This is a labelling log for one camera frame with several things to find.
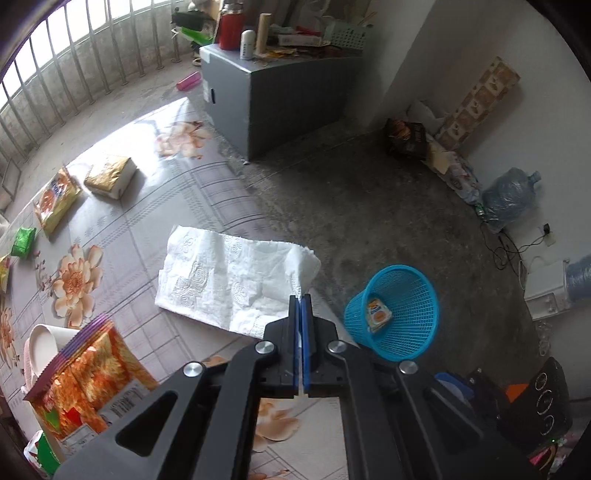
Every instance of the white tissue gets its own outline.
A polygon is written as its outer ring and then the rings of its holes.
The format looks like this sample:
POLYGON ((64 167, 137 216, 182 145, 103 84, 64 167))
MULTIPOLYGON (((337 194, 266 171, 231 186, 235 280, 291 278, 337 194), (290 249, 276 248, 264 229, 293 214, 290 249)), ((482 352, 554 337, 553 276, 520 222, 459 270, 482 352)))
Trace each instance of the white tissue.
POLYGON ((155 304, 216 327, 262 338, 287 317, 320 270, 306 247, 175 226, 158 275, 155 304))

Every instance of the green snack pack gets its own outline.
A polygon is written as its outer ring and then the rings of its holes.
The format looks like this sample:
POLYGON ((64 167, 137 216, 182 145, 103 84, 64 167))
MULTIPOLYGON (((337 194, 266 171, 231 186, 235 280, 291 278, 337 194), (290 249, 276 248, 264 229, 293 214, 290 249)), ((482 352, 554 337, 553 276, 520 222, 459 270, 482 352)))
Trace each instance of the green snack pack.
POLYGON ((35 227, 20 227, 17 231, 17 236, 14 239, 14 244, 12 245, 12 251, 10 254, 15 257, 28 257, 29 253, 31 252, 31 247, 33 246, 33 240, 35 240, 36 231, 37 229, 35 227))

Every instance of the gray box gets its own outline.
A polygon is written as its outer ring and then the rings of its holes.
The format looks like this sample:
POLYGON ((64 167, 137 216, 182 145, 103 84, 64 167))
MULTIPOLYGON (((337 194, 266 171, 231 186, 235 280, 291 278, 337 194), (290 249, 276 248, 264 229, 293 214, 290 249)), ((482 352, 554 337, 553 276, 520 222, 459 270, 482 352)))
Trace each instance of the gray box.
POLYGON ((216 129, 246 158, 337 121, 361 56, 240 60, 218 45, 200 49, 203 94, 216 129))

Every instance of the pink container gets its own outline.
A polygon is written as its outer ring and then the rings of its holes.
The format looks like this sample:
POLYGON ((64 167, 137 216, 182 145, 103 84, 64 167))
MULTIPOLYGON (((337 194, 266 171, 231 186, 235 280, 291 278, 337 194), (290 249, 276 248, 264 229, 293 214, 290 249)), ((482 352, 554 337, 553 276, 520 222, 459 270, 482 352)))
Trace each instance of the pink container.
POLYGON ((177 82, 177 89, 180 91, 189 90, 201 82, 201 74, 199 72, 192 73, 185 77, 180 82, 177 82))

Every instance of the white wall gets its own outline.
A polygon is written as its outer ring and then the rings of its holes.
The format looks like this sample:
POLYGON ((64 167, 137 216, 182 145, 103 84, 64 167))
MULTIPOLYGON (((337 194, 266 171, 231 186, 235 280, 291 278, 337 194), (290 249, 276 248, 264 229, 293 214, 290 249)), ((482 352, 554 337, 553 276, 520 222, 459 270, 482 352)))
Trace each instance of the white wall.
MULTIPOLYGON (((519 167, 539 170, 539 207, 509 229, 518 245, 548 222, 557 243, 523 254, 530 271, 591 253, 591 82, 556 29, 525 0, 502 0, 485 12, 472 43, 431 100, 452 111, 496 55, 521 76, 462 146, 484 186, 519 167)), ((551 353, 562 364, 573 398, 591 396, 591 307, 557 316, 551 353)))
POLYGON ((426 98, 440 83, 497 0, 437 0, 390 85, 372 121, 381 127, 389 116, 404 113, 414 98, 426 98))
POLYGON ((366 46, 362 76, 347 108, 361 125, 375 122, 384 96, 394 81, 427 14, 436 0, 372 0, 371 41, 366 46))

